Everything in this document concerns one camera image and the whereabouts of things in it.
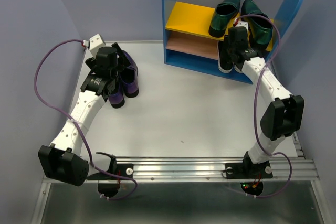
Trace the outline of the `black sneaker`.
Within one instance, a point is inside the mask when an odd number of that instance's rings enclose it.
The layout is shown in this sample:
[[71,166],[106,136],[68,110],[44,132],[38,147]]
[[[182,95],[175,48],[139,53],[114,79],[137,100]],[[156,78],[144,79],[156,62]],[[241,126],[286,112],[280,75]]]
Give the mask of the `black sneaker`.
[[239,72],[239,73],[243,73],[242,69],[243,69],[244,64],[243,63],[239,63],[239,64],[234,64],[234,69]]
[[222,73],[230,73],[233,68],[233,63],[227,53],[227,40],[218,42],[218,68]]

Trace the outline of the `purple loafer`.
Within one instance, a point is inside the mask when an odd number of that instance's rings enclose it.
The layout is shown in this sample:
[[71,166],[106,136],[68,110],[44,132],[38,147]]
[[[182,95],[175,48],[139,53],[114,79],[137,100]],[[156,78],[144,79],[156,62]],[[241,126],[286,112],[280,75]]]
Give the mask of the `purple loafer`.
[[135,98],[139,94],[138,67],[133,58],[124,50],[123,53],[130,62],[119,75],[124,94],[128,98]]
[[125,104],[122,85],[119,82],[118,86],[109,96],[109,102],[114,109],[121,108]]

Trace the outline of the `green loafer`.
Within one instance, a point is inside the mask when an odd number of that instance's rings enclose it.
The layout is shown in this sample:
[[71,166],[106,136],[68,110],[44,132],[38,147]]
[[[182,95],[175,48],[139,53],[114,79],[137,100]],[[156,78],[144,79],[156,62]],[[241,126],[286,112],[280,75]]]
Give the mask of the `green loafer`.
[[[241,7],[241,15],[259,15],[268,19],[253,0],[244,0]],[[258,48],[261,51],[267,49],[271,38],[273,26],[268,21],[260,17],[245,17],[242,21],[249,26],[249,42],[251,47]]]
[[212,37],[220,38],[224,36],[229,21],[239,12],[240,1],[223,0],[216,6],[208,30]]

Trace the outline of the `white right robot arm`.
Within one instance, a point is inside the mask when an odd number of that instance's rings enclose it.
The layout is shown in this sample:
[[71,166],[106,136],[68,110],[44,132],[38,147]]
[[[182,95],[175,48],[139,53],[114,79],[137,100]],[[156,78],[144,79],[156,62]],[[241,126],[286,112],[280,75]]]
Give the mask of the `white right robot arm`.
[[260,121],[255,121],[258,137],[240,163],[227,163],[223,172],[227,179],[272,178],[270,157],[278,145],[300,129],[305,101],[293,95],[274,76],[258,52],[249,46],[248,26],[239,22],[229,28],[224,38],[221,61],[233,65],[256,86],[255,97],[267,104]]

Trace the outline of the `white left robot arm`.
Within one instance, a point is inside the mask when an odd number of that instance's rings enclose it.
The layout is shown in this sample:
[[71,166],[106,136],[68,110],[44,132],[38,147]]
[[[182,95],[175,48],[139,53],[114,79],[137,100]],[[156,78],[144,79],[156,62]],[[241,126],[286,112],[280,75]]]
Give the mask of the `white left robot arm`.
[[118,89],[119,73],[130,62],[117,43],[100,47],[95,57],[85,61],[90,72],[80,87],[78,100],[60,133],[48,146],[42,146],[38,158],[47,178],[80,186],[88,176],[97,172],[90,154],[81,158],[81,147],[99,110]]

